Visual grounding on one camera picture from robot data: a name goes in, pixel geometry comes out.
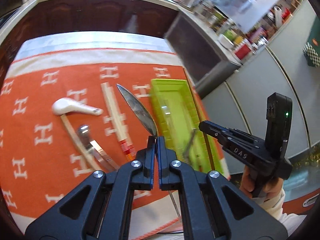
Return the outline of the wooden chopstick pair red end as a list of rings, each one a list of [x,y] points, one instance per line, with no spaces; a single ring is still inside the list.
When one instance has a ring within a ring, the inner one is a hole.
[[[112,122],[117,140],[120,143],[120,148],[126,160],[133,161],[136,157],[136,150],[129,136],[127,125],[125,124],[126,116],[120,111],[114,89],[108,82],[105,82],[101,84],[101,90],[109,113],[109,120]]]

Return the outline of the white ceramic spoon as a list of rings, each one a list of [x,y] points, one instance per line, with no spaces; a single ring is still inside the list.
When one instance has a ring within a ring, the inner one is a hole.
[[[92,107],[70,98],[60,98],[52,105],[52,111],[55,115],[63,115],[67,113],[82,113],[99,116],[103,114],[100,108]]]

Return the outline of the white refrigerator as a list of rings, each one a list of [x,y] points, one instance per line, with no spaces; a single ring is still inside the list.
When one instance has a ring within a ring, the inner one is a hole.
[[[303,54],[316,17],[303,0],[267,46],[202,100],[208,119],[264,138],[267,98],[277,92],[293,102],[286,157],[307,155],[319,143],[319,69]]]

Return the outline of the green plastic utensil tray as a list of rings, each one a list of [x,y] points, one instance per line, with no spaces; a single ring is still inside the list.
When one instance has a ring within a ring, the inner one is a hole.
[[[150,95],[160,135],[178,160],[196,171],[223,173],[213,139],[206,140],[199,131],[200,118],[187,80],[152,79]]]

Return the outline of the silver oven appliance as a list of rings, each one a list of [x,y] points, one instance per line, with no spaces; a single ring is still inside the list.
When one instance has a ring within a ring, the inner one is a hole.
[[[216,33],[186,10],[180,10],[165,39],[183,62],[200,98],[205,98],[241,67],[219,43]]]

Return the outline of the dark wood cabinets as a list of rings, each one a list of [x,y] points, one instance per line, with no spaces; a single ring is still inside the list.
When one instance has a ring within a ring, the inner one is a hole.
[[[22,44],[72,31],[117,31],[163,37],[178,10],[143,0],[48,0],[40,2],[1,35],[1,79]]]

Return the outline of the white bowl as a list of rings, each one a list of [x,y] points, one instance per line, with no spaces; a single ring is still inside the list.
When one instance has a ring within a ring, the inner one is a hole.
[[[218,42],[221,44],[221,46],[223,46],[223,48],[227,50],[231,50],[234,47],[233,42],[223,34],[220,34],[218,36]]]

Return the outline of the steel spoon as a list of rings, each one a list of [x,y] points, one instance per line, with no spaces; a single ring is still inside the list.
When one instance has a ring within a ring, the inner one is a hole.
[[[175,169],[182,167],[184,162],[177,159],[173,150],[166,148],[163,136],[158,135],[156,123],[146,107],[124,86],[117,84],[122,97],[131,108],[137,119],[150,133],[147,147],[137,152],[132,164],[138,164],[132,182],[139,190],[151,190],[154,185],[154,172],[158,170],[159,188],[162,191],[180,190],[182,182]]]

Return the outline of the orange H-pattern cloth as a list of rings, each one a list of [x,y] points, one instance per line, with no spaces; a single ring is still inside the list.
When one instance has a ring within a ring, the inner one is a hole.
[[[101,84],[113,87],[138,151],[146,147],[148,132],[117,84],[151,111],[152,79],[187,80],[200,121],[208,118],[183,62],[162,38],[86,31],[22,44],[1,88],[1,191],[20,232],[93,172],[53,113],[53,103],[70,98],[102,109],[99,116],[70,113],[67,118],[74,129],[88,125],[92,139],[123,165],[128,161],[109,120]]]

